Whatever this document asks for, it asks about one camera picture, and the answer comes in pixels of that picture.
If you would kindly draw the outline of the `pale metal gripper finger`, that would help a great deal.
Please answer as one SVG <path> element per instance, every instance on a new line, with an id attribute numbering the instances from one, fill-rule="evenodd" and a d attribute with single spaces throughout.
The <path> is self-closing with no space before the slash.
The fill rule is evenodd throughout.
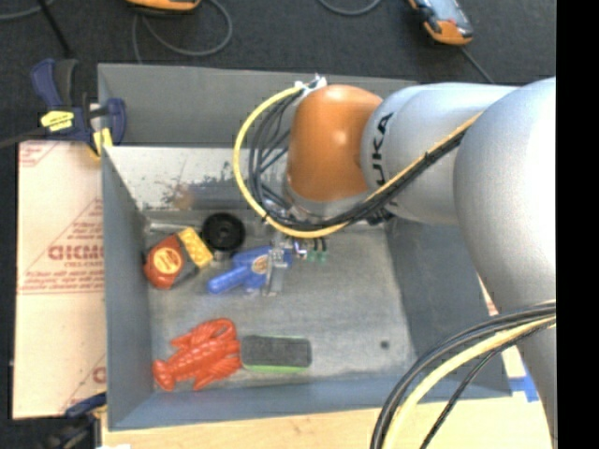
<path id="1" fill-rule="evenodd" d="M 277 248 L 272 254 L 272 293 L 280 294 L 283 289 L 285 272 L 288 264 L 286 261 L 285 250 Z"/>
<path id="2" fill-rule="evenodd" d="M 261 290 L 261 294 L 265 297 L 273 296 L 274 283 L 274 250 L 270 250 L 267 257 L 265 282 Z"/>

